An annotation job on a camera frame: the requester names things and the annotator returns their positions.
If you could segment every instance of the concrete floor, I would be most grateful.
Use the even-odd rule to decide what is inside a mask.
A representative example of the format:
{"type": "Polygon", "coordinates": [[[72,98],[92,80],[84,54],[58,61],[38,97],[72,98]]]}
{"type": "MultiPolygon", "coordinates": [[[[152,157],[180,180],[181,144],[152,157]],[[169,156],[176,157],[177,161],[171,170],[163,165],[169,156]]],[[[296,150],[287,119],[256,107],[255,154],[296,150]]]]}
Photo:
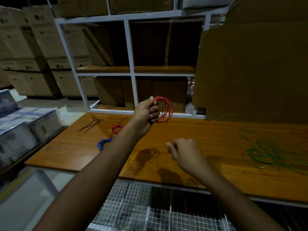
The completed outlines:
{"type": "MultiPolygon", "coordinates": [[[[64,125],[71,125],[86,112],[82,100],[27,99],[26,96],[19,96],[15,89],[11,90],[11,94],[21,107],[58,108],[64,125]]],[[[46,173],[58,190],[73,177],[70,174],[46,173]]],[[[33,170],[24,168],[17,179],[0,190],[0,231],[31,231],[52,201],[53,197],[33,174],[33,170]]]]}

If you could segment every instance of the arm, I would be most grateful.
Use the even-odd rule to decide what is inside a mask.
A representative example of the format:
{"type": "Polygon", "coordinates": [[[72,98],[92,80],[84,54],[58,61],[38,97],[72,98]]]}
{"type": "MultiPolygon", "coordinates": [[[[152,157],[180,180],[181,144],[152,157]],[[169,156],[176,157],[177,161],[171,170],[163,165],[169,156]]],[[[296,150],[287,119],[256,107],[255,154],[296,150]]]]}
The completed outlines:
{"type": "Polygon", "coordinates": [[[84,231],[102,207],[136,143],[158,121],[153,97],[141,102],[121,132],[58,194],[34,231],[84,231]]]}
{"type": "Polygon", "coordinates": [[[166,146],[181,169],[206,186],[237,230],[284,230],[235,186],[215,172],[194,140],[175,139],[173,143],[166,143],[166,146]]]}

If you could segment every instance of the hand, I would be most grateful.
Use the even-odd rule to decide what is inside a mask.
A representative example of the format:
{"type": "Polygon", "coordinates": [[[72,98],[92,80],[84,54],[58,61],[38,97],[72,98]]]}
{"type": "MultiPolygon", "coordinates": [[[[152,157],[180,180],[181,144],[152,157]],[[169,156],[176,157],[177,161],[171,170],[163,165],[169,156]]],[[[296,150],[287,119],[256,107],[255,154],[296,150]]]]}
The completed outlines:
{"type": "Polygon", "coordinates": [[[172,143],[166,143],[168,152],[172,153],[172,159],[186,173],[198,178],[198,173],[209,169],[206,157],[199,150],[193,139],[175,139],[172,143]]]}
{"type": "Polygon", "coordinates": [[[131,122],[137,128],[140,133],[140,138],[145,136],[153,123],[158,122],[159,105],[157,101],[153,101],[151,96],[149,99],[140,102],[135,108],[133,118],[131,122]]]}

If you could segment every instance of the left hand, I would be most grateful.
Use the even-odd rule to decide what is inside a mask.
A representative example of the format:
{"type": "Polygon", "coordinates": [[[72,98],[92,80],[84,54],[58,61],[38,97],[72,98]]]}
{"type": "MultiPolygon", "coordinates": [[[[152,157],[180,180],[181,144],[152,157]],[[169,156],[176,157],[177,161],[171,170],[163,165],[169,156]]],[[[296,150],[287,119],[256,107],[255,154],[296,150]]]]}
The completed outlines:
{"type": "Polygon", "coordinates": [[[159,105],[157,101],[153,100],[154,98],[151,96],[149,99],[140,102],[130,121],[140,133],[140,138],[145,136],[150,131],[152,124],[158,121],[159,105]]]}

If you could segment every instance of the blue wire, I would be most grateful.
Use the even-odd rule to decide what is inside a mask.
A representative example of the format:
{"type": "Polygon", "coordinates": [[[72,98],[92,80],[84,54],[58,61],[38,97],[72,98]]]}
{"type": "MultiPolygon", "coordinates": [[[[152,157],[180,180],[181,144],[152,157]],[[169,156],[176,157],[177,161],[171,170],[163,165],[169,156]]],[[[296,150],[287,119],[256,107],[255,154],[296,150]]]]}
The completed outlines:
{"type": "Polygon", "coordinates": [[[100,140],[97,144],[97,147],[99,150],[103,150],[104,149],[104,144],[110,142],[111,140],[113,140],[112,138],[110,139],[104,139],[104,140],[100,140]]]}

